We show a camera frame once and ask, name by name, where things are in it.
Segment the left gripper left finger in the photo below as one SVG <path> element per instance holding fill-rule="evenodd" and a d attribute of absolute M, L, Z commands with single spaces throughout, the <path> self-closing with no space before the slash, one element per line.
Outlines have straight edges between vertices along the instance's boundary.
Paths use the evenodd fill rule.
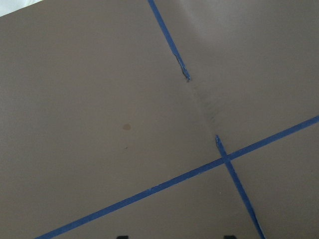
<path fill-rule="evenodd" d="M 127 235 L 117 236 L 117 239 L 129 239 L 129 236 Z"/>

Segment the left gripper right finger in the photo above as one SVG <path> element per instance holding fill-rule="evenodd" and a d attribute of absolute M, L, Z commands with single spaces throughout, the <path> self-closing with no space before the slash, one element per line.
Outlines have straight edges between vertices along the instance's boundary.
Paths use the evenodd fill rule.
<path fill-rule="evenodd" d="M 236 239 L 235 235 L 224 235 L 223 239 Z"/>

